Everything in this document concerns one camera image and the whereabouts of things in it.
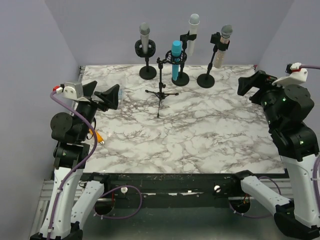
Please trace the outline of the black round-base holder stand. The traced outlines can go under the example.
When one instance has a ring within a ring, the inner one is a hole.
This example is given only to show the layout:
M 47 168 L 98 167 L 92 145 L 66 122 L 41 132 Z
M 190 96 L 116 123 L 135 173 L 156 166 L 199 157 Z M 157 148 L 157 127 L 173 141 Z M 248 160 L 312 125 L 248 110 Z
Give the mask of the black round-base holder stand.
M 214 44 L 213 47 L 213 53 L 211 60 L 207 66 L 207 71 L 206 73 L 200 74 L 196 80 L 197 84 L 204 89 L 209 89 L 214 86 L 215 84 L 215 78 L 210 74 L 213 66 L 214 66 L 214 59 L 216 57 L 216 53 L 218 51 L 218 46 L 220 43 L 220 38 L 221 38 L 221 33 L 216 32 L 211 35 L 210 43 Z

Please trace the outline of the black tripod shock-mount stand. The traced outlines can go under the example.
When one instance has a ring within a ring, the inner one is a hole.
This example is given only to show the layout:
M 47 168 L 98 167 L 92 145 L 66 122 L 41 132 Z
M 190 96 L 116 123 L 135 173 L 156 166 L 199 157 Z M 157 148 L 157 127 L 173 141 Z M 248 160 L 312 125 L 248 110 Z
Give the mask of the black tripod shock-mount stand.
M 159 82 L 158 82 L 158 88 L 159 91 L 158 92 L 154 92 L 154 91 L 149 91 L 149 90 L 145 90 L 146 93 L 149 94 L 154 94 L 158 99 L 158 111 L 157 111 L 157 118 L 160 117 L 160 106 L 161 106 L 161 102 L 168 96 L 178 96 L 179 93 L 165 93 L 163 91 L 163 89 L 166 87 L 166 84 L 163 83 L 162 81 L 162 70 L 164 67 L 164 64 L 170 64 L 173 65 L 174 63 L 172 62 L 172 55 L 171 55 L 171 50 L 169 50 L 166 54 L 165 54 L 165 58 L 164 59 L 160 59 L 159 57 L 156 60 L 156 63 L 158 64 L 158 69 L 159 69 Z

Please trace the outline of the blue microphone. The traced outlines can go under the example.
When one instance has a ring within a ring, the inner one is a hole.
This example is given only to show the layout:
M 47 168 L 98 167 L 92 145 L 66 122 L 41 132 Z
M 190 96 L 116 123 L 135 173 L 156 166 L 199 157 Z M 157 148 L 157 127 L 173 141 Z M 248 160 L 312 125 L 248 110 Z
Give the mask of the blue microphone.
M 182 43 L 179 40 L 175 40 L 171 46 L 171 61 L 172 65 L 172 80 L 176 81 L 179 75 L 179 65 L 177 64 L 180 61 L 180 55 L 182 52 Z

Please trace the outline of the glitter microphone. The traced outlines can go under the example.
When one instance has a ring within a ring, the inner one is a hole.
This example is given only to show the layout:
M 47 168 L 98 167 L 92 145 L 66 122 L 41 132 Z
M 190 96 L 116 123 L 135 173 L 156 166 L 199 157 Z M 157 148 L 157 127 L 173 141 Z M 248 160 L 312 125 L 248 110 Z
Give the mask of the glitter microphone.
M 226 24 L 222 27 L 220 31 L 220 42 L 218 44 L 218 50 L 216 52 L 214 67 L 219 69 L 222 66 L 226 50 L 230 44 L 230 37 L 233 33 L 233 27 L 231 24 Z

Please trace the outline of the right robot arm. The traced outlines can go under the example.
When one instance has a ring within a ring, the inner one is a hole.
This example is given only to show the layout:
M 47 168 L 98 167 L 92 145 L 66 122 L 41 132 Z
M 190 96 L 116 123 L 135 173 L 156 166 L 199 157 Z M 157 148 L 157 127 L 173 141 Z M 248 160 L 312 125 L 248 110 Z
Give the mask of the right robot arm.
M 236 174 L 230 191 L 256 199 L 285 236 L 316 239 L 320 235 L 320 149 L 316 134 L 304 123 L 314 101 L 297 80 L 276 78 L 262 70 L 238 79 L 238 95 L 244 96 L 251 88 L 257 88 L 250 101 L 263 109 L 272 141 L 288 172 L 293 198 L 276 193 L 249 171 Z

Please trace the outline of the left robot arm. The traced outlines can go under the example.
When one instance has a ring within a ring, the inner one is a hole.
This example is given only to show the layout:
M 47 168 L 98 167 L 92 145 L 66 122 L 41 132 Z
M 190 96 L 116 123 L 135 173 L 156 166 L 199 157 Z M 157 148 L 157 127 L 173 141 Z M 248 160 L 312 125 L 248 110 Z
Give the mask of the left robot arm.
M 110 194 L 107 177 L 90 177 L 85 192 L 75 201 L 79 181 L 87 160 L 99 143 L 95 133 L 97 111 L 117 110 L 120 85 L 96 91 L 97 81 L 87 84 L 65 82 L 53 88 L 50 98 L 68 111 L 55 114 L 50 121 L 51 137 L 57 141 L 53 151 L 53 189 L 46 216 L 32 240 L 80 240 L 83 225 L 99 197 Z

